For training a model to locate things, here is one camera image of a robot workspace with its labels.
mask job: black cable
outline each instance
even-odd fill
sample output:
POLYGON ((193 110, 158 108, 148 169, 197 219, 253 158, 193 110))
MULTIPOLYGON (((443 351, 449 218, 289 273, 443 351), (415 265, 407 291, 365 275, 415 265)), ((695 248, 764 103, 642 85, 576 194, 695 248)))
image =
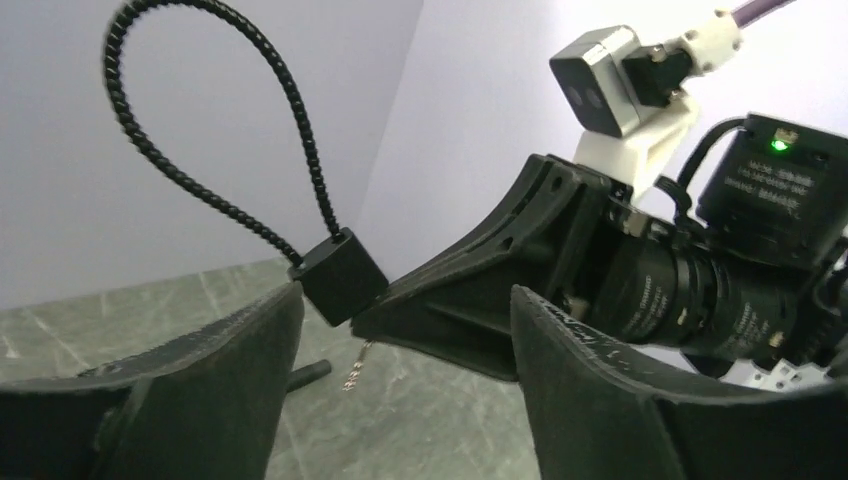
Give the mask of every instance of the black cable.
POLYGON ((103 78, 106 91, 109 94, 109 100, 112 103, 112 110, 115 111, 118 123, 121 124, 121 128, 130 142, 168 179, 215 210, 218 210, 256 235, 259 235, 282 252, 295 267, 298 267, 303 263, 303 259, 288 242, 255 218, 219 197, 177 168, 148 139, 147 134, 144 133, 141 126, 136 122, 135 116, 132 114, 121 79, 121 55, 123 54, 124 41, 129 28, 143 14, 149 11, 160 7, 178 5, 185 5, 205 11, 235 27, 236 30, 250 40, 253 46, 262 54, 265 61, 268 62, 268 65, 274 70, 277 80, 285 91, 286 98, 291 105, 291 110, 297 123, 297 129, 303 144, 303 151, 306 154, 306 164, 309 167, 309 176, 312 180, 312 186, 315 190, 315 198, 318 201, 321 216, 324 218, 324 223, 327 225, 327 230, 330 232, 333 241, 340 242, 344 240, 344 235, 339 228, 338 221, 330 204, 327 186, 324 183, 324 177, 321 173, 321 164, 318 159, 318 149, 315 146, 312 127, 309 123, 306 108, 303 105, 303 99, 300 96, 297 85, 280 54, 271 45, 265 35, 248 19, 228 5, 217 0, 133 0, 123 5, 112 18, 112 23, 106 33, 106 39, 103 45, 103 78))
POLYGON ((689 155, 689 158, 686 160, 686 163, 677 175, 678 185, 686 190, 692 182, 692 179, 695 177, 695 173, 698 171, 698 168, 701 167, 701 163, 703 163, 707 154, 710 152, 710 149, 718 143, 724 134, 731 130, 742 128, 744 123, 744 118, 731 118, 711 128, 710 131, 704 135, 704 138, 701 139, 700 143, 698 143, 698 146, 695 147, 695 150, 692 151, 692 155, 689 155))

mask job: green led light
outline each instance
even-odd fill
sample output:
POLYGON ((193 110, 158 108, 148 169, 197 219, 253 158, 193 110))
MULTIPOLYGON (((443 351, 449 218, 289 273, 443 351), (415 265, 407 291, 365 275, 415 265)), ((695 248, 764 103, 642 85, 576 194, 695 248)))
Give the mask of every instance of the green led light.
POLYGON ((782 140, 772 140, 771 148, 775 149, 778 152, 782 152, 784 150, 789 149, 789 144, 782 140))

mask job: small chain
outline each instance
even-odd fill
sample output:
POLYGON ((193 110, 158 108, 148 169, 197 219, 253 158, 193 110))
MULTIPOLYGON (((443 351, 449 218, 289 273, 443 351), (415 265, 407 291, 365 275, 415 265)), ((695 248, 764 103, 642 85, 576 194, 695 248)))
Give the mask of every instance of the small chain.
POLYGON ((362 371, 362 365, 365 362, 365 355, 373 343, 371 340, 368 340, 362 344, 362 348, 359 350, 359 356, 356 358, 356 362, 353 363, 353 369, 350 371, 350 375, 348 375, 347 381, 342 387, 342 390, 345 392, 353 390, 353 387, 356 386, 356 381, 359 380, 359 372, 362 371))

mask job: black connector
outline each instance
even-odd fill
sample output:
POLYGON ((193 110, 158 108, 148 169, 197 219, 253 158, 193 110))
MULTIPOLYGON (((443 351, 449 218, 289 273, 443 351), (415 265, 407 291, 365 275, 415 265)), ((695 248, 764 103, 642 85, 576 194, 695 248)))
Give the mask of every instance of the black connector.
POLYGON ((362 312, 385 292, 389 281, 349 228, 343 239, 328 238, 310 250, 303 263, 291 267, 293 281, 331 326, 362 312))
POLYGON ((665 108, 692 72, 692 57, 684 50, 667 51, 662 45, 642 47, 622 60, 639 103, 665 108))

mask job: camera lens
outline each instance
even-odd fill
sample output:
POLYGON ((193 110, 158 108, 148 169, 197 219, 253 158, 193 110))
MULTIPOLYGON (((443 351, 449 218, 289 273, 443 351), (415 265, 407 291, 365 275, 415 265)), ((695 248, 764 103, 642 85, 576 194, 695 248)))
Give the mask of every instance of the camera lens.
POLYGON ((626 239, 588 323, 619 340, 711 358, 770 358, 794 325, 791 296, 732 258, 626 239))

